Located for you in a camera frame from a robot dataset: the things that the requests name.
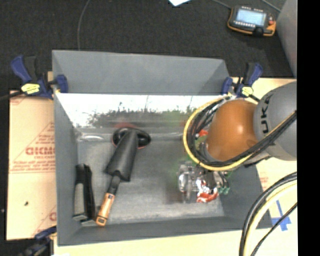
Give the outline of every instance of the wire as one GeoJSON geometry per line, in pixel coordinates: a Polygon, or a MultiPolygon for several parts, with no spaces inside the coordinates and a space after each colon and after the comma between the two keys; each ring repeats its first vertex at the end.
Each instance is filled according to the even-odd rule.
{"type": "Polygon", "coordinates": [[[227,161],[207,161],[206,157],[201,154],[196,149],[195,144],[195,131],[198,127],[199,122],[202,120],[203,116],[211,109],[218,107],[223,104],[226,100],[229,100],[230,96],[225,95],[218,99],[209,101],[204,105],[196,109],[187,120],[184,130],[183,130],[183,145],[189,155],[189,157],[201,167],[209,171],[230,171],[239,167],[248,159],[251,159],[258,155],[261,151],[265,150],[271,143],[273,143],[282,132],[297,118],[297,111],[292,112],[285,120],[279,123],[271,132],[267,134],[262,140],[256,143],[254,146],[249,148],[247,151],[239,154],[238,156],[229,159],[227,161]]]}
{"type": "Polygon", "coordinates": [[[288,217],[294,209],[296,209],[298,206],[298,203],[296,202],[284,215],[281,216],[281,218],[272,226],[272,228],[269,230],[269,232],[259,241],[259,243],[255,246],[254,250],[252,251],[250,256],[255,256],[258,249],[260,248],[261,244],[266,240],[266,238],[280,225],[280,223],[288,217]]]}
{"type": "Polygon", "coordinates": [[[78,27],[77,27],[77,30],[76,30],[76,41],[77,41],[78,51],[80,51],[80,29],[81,29],[81,23],[82,23],[82,19],[84,17],[84,14],[86,12],[86,9],[87,9],[90,1],[91,0],[87,0],[87,2],[85,3],[85,6],[82,9],[82,12],[81,12],[81,15],[80,15],[80,18],[79,18],[79,21],[78,21],[78,27]]]}
{"type": "Polygon", "coordinates": [[[251,206],[251,209],[249,210],[249,212],[245,218],[243,228],[242,228],[242,234],[241,234],[240,245],[239,245],[239,255],[240,256],[244,255],[244,246],[246,243],[247,232],[248,232],[248,229],[252,223],[252,220],[253,220],[254,216],[257,214],[257,212],[259,211],[259,209],[262,207],[262,205],[265,203],[266,198],[269,195],[271,195],[277,188],[280,188],[281,186],[286,185],[287,183],[290,183],[292,181],[296,181],[297,178],[298,178],[297,172],[293,172],[293,173],[281,178],[280,180],[275,182],[273,185],[271,185],[268,189],[266,189],[253,203],[253,205],[251,206]]]}
{"type": "Polygon", "coordinates": [[[231,10],[231,7],[230,7],[229,5],[223,3],[223,2],[220,2],[220,1],[218,1],[218,0],[212,0],[212,1],[215,2],[215,3],[218,3],[218,4],[220,4],[220,5],[222,5],[222,6],[224,6],[224,7],[227,7],[228,9],[231,10]]]}
{"type": "Polygon", "coordinates": [[[261,1],[264,2],[265,4],[267,4],[268,6],[271,6],[272,8],[277,10],[278,12],[281,12],[281,10],[279,8],[275,7],[273,4],[267,2],[266,0],[261,0],[261,1]]]}
{"type": "Polygon", "coordinates": [[[254,230],[256,229],[256,227],[258,226],[261,218],[263,217],[263,215],[266,213],[266,211],[270,208],[270,206],[272,204],[274,204],[279,198],[281,198],[282,196],[284,196],[285,194],[289,193],[290,191],[294,190],[297,188],[297,182],[288,184],[285,186],[285,188],[281,189],[280,191],[278,191],[277,193],[273,194],[271,198],[269,198],[265,204],[262,205],[262,207],[259,209],[259,211],[256,213],[256,215],[254,216],[249,229],[247,231],[246,237],[245,237],[245,243],[244,243],[244,247],[243,247],[243,255],[247,256],[249,255],[249,250],[250,250],[250,246],[249,246],[249,242],[250,238],[252,237],[252,234],[254,232],[254,230]]]}
{"type": "Polygon", "coordinates": [[[22,91],[16,91],[16,92],[13,92],[13,93],[10,93],[10,94],[1,96],[1,97],[0,97],[0,102],[1,102],[1,101],[5,101],[5,100],[8,100],[8,99],[10,99],[10,98],[13,98],[13,97],[15,97],[15,96],[19,96],[19,95],[21,95],[21,94],[23,94],[22,91]]]}

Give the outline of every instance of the display screen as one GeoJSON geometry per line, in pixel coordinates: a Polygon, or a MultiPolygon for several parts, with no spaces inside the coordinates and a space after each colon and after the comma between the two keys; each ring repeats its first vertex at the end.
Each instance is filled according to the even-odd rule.
{"type": "Polygon", "coordinates": [[[236,21],[263,26],[265,24],[266,13],[239,9],[236,15],[236,21]]]}

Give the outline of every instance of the white object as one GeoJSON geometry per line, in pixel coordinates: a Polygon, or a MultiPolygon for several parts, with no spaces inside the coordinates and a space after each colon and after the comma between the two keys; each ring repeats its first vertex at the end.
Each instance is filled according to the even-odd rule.
{"type": "Polygon", "coordinates": [[[181,5],[185,2],[189,2],[190,0],[169,0],[173,6],[181,5]]]}

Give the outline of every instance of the red object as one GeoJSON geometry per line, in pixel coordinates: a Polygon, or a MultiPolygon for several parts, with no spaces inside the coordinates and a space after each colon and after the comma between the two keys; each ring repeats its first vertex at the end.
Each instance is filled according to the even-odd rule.
{"type": "Polygon", "coordinates": [[[199,137],[202,137],[202,136],[205,136],[205,135],[208,135],[208,132],[206,131],[206,130],[201,130],[200,132],[199,132],[199,137]]]}
{"type": "Polygon", "coordinates": [[[197,196],[196,202],[197,203],[208,203],[218,197],[219,193],[213,193],[213,194],[208,194],[208,193],[200,193],[197,196]]]}

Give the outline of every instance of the black cable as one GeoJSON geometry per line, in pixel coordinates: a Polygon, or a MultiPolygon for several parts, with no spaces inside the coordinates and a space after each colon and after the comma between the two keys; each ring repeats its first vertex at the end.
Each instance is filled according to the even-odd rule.
{"type": "Polygon", "coordinates": [[[212,1],[215,2],[215,3],[218,3],[218,4],[220,4],[220,5],[222,5],[222,6],[224,6],[224,7],[227,7],[229,10],[231,10],[231,7],[230,7],[229,5],[223,3],[223,2],[220,2],[220,1],[218,1],[218,0],[212,0],[212,1]]]}
{"type": "Polygon", "coordinates": [[[258,143],[256,143],[254,146],[252,146],[251,148],[249,148],[245,152],[243,152],[243,153],[241,153],[241,154],[239,154],[239,155],[237,155],[227,161],[210,162],[206,159],[206,157],[204,155],[202,155],[202,153],[199,150],[197,150],[195,136],[196,136],[197,127],[201,126],[201,124],[199,125],[199,123],[201,122],[203,117],[206,115],[206,113],[208,111],[213,109],[220,102],[221,101],[212,103],[209,106],[207,106],[206,108],[204,108],[202,111],[200,111],[198,113],[198,115],[194,118],[194,121],[193,121],[190,129],[188,129],[188,132],[186,135],[187,136],[187,144],[188,144],[188,147],[191,150],[191,152],[194,154],[194,156],[197,159],[199,159],[201,162],[205,163],[208,166],[223,167],[223,166],[232,164],[232,163],[242,159],[243,157],[248,156],[249,154],[252,154],[252,155],[250,156],[250,158],[248,158],[248,160],[254,158],[260,152],[265,150],[271,143],[273,143],[288,128],[288,126],[290,126],[297,119],[297,111],[295,111],[290,116],[290,118],[288,120],[286,120],[284,123],[282,123],[272,134],[264,137],[262,140],[260,140],[258,143]]]}
{"type": "Polygon", "coordinates": [[[240,245],[239,245],[239,256],[243,256],[244,254],[244,247],[245,247],[245,243],[246,243],[246,238],[247,238],[247,232],[248,229],[250,227],[250,224],[252,223],[252,220],[254,218],[254,216],[257,214],[257,212],[259,211],[259,209],[262,207],[262,205],[264,204],[266,198],[273,192],[275,191],[277,188],[297,180],[298,178],[298,173],[297,172],[293,172],[283,178],[281,178],[280,180],[278,180],[276,183],[274,183],[272,186],[270,186],[267,190],[265,190],[258,198],[257,200],[253,203],[253,205],[251,206],[244,224],[243,224],[243,228],[242,228],[242,233],[241,233],[241,238],[240,238],[240,245]]]}
{"type": "Polygon", "coordinates": [[[261,1],[264,2],[265,4],[267,4],[268,6],[271,6],[273,9],[277,10],[278,12],[281,12],[281,10],[279,8],[275,7],[274,5],[267,2],[266,0],[261,0],[261,1]]]}
{"type": "Polygon", "coordinates": [[[10,93],[10,94],[1,96],[1,97],[0,97],[0,102],[1,102],[1,101],[5,101],[5,100],[8,100],[8,99],[10,99],[10,98],[13,98],[13,97],[15,97],[15,96],[19,96],[19,95],[21,95],[21,94],[23,94],[22,91],[16,91],[16,92],[13,92],[13,93],[10,93]]]}
{"type": "Polygon", "coordinates": [[[296,209],[298,206],[298,203],[296,202],[281,218],[272,226],[272,228],[269,230],[269,232],[258,242],[258,244],[255,246],[254,250],[251,253],[251,256],[255,256],[257,251],[259,250],[261,244],[266,240],[266,238],[280,225],[280,223],[288,217],[294,209],[296,209]]]}
{"type": "Polygon", "coordinates": [[[77,41],[77,45],[78,45],[78,51],[80,51],[80,29],[81,29],[81,23],[82,23],[82,19],[84,17],[84,14],[86,12],[86,9],[87,9],[88,4],[90,3],[90,1],[91,0],[87,0],[87,2],[85,3],[85,5],[84,5],[84,7],[82,9],[79,21],[78,21],[78,27],[77,27],[77,30],[76,30],[76,41],[77,41]]]}

